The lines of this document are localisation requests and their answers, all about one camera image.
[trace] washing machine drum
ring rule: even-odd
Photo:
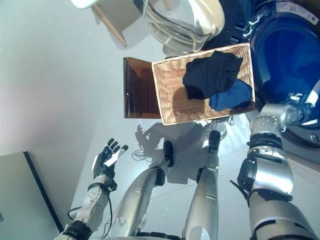
[[[266,19],[251,38],[251,49],[264,103],[303,101],[320,79],[319,33],[293,14]]]

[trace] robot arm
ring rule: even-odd
[[[127,145],[120,148],[112,138],[102,152],[95,156],[92,165],[94,181],[87,188],[83,206],[72,223],[55,240],[88,240],[98,229],[104,209],[110,201],[109,194],[117,189],[114,181],[115,163],[127,149]]]
[[[237,178],[249,206],[252,240],[318,240],[290,203],[293,175],[281,136],[288,125],[306,123],[318,114],[308,105],[267,104],[252,121],[249,151]]]

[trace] cord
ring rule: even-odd
[[[106,236],[108,236],[110,230],[111,230],[111,226],[112,226],[112,221],[113,221],[113,213],[112,213],[112,205],[111,205],[111,199],[110,199],[110,196],[109,194],[106,195],[107,198],[108,198],[108,201],[109,201],[109,209],[110,209],[110,222],[107,221],[105,224],[104,224],[104,229],[103,229],[103,233],[102,233],[102,236],[99,237],[99,236],[93,236],[93,237],[90,237],[89,239],[104,239]],[[82,206],[78,206],[78,207],[75,207],[75,208],[72,208],[68,211],[67,215],[68,215],[68,218],[71,219],[72,221],[74,220],[71,216],[70,216],[70,213],[73,212],[73,211],[76,211],[76,210],[79,210],[81,209]],[[106,226],[107,224],[109,224],[109,228],[108,228],[108,231],[106,232]]]
[[[67,213],[68,218],[69,218],[71,221],[73,221],[74,219],[70,216],[70,213],[73,212],[73,211],[75,211],[75,210],[79,210],[79,209],[81,209],[81,208],[82,208],[82,206],[77,206],[77,207],[75,207],[75,208],[70,209],[70,210],[68,211],[68,213]]]

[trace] sticker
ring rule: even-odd
[[[303,8],[302,6],[288,1],[280,1],[276,3],[276,11],[278,13],[291,13],[299,15],[300,17],[308,20],[313,25],[316,25],[319,22],[314,14]]]

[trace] washing machine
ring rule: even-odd
[[[250,42],[257,111],[249,120],[266,103],[303,104],[320,80],[320,1],[235,2],[220,0],[224,29],[203,49]],[[315,107],[320,110],[320,101]],[[283,137],[291,158],[320,164],[320,122],[290,126]]]

